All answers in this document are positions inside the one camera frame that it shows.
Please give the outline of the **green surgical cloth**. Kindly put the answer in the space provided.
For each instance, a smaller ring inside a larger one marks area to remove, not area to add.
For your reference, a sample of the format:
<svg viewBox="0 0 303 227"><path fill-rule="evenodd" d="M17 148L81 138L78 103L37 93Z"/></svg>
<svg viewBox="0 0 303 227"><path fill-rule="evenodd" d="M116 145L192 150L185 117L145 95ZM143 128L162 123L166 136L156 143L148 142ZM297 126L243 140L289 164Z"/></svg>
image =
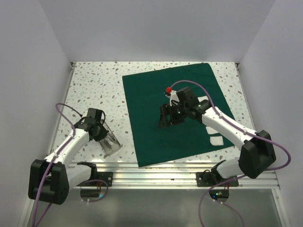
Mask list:
<svg viewBox="0 0 303 227"><path fill-rule="evenodd" d="M180 80L191 80L202 85L214 104L226 115L233 117L212 68L207 63L123 76L134 148L140 167L233 146L226 138L222 146L213 146L205 126L191 119L186 119L180 125L158 127L160 106L169 102L164 91Z"/></svg>

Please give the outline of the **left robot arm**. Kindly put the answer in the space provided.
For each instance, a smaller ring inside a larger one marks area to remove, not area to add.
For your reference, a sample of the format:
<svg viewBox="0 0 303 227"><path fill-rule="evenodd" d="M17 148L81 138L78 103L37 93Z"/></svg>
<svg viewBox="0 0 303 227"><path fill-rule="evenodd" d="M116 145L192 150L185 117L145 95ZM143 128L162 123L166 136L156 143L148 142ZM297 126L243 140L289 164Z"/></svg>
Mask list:
<svg viewBox="0 0 303 227"><path fill-rule="evenodd" d="M72 125L69 137L43 160L36 159L30 167L28 197L61 205L71 189L78 185L102 185L97 166L81 161L70 170L70 163L90 141L101 141L109 131L105 128L104 111L89 108Z"/></svg>

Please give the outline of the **steel instrument tray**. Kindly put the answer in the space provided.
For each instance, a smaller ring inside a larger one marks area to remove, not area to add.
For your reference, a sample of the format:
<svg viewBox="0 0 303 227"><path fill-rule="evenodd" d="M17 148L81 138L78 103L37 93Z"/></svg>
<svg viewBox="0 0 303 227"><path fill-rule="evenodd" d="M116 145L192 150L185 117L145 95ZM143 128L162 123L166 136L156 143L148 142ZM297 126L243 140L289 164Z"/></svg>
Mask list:
<svg viewBox="0 0 303 227"><path fill-rule="evenodd" d="M103 148L105 154L110 156L119 151L122 147L122 144L118 141L117 137L114 135L108 124L104 120L102 123L103 127L107 130L107 135L105 138L99 141L99 144Z"/></svg>

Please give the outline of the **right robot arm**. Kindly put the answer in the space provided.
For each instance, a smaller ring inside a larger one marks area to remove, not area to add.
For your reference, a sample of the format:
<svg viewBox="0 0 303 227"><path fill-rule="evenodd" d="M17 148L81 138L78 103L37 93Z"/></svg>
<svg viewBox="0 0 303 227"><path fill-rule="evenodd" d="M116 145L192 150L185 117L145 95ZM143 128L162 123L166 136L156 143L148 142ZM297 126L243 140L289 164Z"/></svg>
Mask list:
<svg viewBox="0 0 303 227"><path fill-rule="evenodd" d="M158 127L178 125L190 118L214 129L240 151L239 157L223 160L211 170L205 171L201 176L203 181L220 186L238 175L255 179L276 161L268 132L256 132L237 123L219 108L212 106L208 98L197 97L190 87L178 91L168 87L165 96L169 98L169 103L160 107Z"/></svg>

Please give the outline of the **steel surgical scissors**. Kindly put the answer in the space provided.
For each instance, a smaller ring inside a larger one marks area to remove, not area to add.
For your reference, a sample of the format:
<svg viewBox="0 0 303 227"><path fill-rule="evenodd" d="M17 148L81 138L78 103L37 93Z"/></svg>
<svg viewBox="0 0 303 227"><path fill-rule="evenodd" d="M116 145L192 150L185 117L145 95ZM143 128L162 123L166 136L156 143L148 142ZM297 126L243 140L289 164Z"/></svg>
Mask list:
<svg viewBox="0 0 303 227"><path fill-rule="evenodd" d="M118 147L116 138L112 135L107 135L104 138L104 146L106 149L110 149L110 150L116 149Z"/></svg>

